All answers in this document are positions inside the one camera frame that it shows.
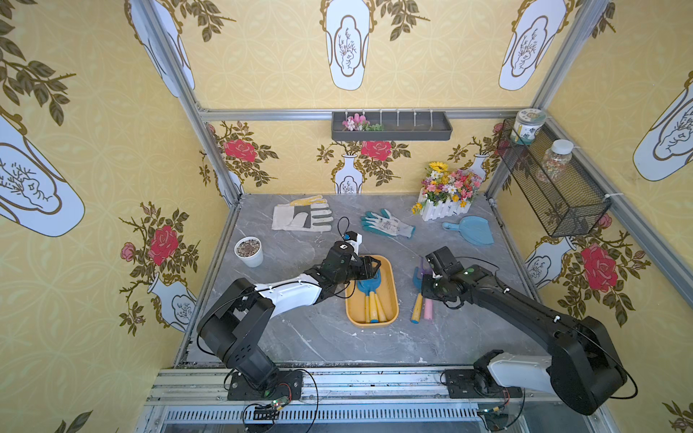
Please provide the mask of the blue rake yellow handle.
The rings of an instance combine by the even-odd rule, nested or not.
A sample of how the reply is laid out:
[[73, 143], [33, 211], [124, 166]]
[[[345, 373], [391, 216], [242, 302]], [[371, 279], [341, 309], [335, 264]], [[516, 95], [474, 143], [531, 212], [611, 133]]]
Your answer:
[[377, 322], [386, 322], [387, 317], [384, 312], [383, 303], [380, 301], [380, 298], [376, 292], [371, 292], [371, 301], [373, 301], [373, 305], [375, 306], [375, 315], [377, 316]]
[[423, 296], [422, 296], [422, 282], [423, 282], [423, 268], [421, 265], [415, 268], [413, 274], [413, 285], [417, 290], [416, 301], [413, 306], [413, 313], [411, 314], [411, 322], [418, 324], [422, 318], [423, 310]]
[[357, 281], [357, 288], [364, 294], [364, 323], [371, 322], [371, 308], [370, 308], [370, 289], [367, 286], [367, 281], [359, 280]]

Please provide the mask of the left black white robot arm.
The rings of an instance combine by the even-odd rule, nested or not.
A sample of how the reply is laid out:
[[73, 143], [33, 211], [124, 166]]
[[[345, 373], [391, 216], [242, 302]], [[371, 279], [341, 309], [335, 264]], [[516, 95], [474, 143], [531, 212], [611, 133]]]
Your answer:
[[268, 284], [239, 278], [200, 320], [198, 338], [211, 355], [241, 373], [252, 387], [272, 388], [279, 370], [259, 347], [269, 321], [334, 297], [339, 285], [375, 278], [381, 264], [373, 256], [358, 255], [352, 243], [337, 241], [321, 263], [296, 277]]

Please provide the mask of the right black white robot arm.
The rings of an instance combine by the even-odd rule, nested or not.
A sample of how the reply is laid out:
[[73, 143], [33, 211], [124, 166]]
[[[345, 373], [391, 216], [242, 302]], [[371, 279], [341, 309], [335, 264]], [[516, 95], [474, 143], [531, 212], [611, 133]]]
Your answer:
[[422, 285], [425, 297], [491, 311], [545, 352], [539, 357], [489, 351], [474, 363], [480, 384], [551, 393], [573, 411], [591, 415], [628, 382], [629, 375], [600, 321], [560, 314], [484, 267], [465, 267], [447, 247], [427, 254], [425, 260], [432, 269]]

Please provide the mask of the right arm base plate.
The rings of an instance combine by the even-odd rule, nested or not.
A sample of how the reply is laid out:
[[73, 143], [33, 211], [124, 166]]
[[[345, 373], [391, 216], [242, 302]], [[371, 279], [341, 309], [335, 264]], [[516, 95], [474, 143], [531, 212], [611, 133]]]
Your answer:
[[519, 387], [502, 387], [490, 375], [474, 369], [449, 369], [440, 374], [440, 383], [451, 399], [521, 399], [524, 391]]

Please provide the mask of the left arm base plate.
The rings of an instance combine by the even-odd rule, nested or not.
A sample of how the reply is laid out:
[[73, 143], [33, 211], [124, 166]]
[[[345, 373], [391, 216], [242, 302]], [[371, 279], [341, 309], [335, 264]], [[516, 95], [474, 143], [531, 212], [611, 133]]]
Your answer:
[[225, 389], [231, 402], [269, 402], [283, 397], [292, 402], [301, 398], [303, 379], [303, 372], [299, 370], [278, 370], [267, 381], [256, 384], [234, 371]]

